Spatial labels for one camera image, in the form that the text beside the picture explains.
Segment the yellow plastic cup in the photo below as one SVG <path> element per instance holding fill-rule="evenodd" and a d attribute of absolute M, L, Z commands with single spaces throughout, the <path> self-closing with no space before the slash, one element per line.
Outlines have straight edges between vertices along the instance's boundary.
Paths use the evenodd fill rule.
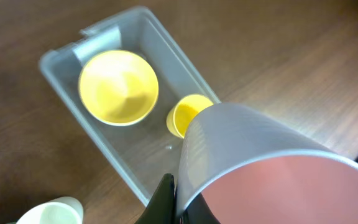
<path fill-rule="evenodd" d="M 183 139 L 195 116 L 212 105 L 214 103 L 204 95 L 191 94 L 185 96 L 168 113 L 166 119 L 168 130 L 174 136 Z"/>

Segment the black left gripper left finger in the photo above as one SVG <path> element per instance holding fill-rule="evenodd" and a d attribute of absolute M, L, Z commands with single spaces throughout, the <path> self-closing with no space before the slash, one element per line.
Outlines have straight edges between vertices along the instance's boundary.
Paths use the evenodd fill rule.
<path fill-rule="evenodd" d="M 175 182 L 164 174 L 144 212 L 135 224 L 171 224 L 175 207 Z"/>

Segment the yellow plastic bowl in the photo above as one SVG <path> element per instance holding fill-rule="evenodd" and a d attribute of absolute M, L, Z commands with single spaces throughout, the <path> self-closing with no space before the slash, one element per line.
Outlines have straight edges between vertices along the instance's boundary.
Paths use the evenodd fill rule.
<path fill-rule="evenodd" d="M 109 50 L 91 58 L 78 79 L 80 100 L 97 120 L 112 126 L 142 121 L 155 107 L 158 78 L 141 56 Z"/>

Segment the pink plastic cup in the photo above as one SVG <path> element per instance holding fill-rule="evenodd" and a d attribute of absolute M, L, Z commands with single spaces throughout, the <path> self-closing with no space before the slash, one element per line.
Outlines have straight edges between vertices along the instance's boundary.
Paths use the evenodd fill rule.
<path fill-rule="evenodd" d="M 244 105 L 186 130 L 177 214 L 202 196 L 220 223 L 358 223 L 358 163 Z"/>

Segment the white plastic cup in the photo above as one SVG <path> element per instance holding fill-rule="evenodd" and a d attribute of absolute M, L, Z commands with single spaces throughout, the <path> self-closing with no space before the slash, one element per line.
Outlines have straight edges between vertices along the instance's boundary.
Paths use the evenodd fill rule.
<path fill-rule="evenodd" d="M 82 224 L 83 206 L 73 197 L 60 197 L 31 208 L 17 224 Z"/>

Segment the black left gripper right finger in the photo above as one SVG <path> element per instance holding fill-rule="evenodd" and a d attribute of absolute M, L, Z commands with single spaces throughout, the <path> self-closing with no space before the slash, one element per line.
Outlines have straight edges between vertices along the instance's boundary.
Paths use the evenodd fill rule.
<path fill-rule="evenodd" d="M 181 224 L 220 224 L 202 194 L 198 194 L 182 213 Z"/>

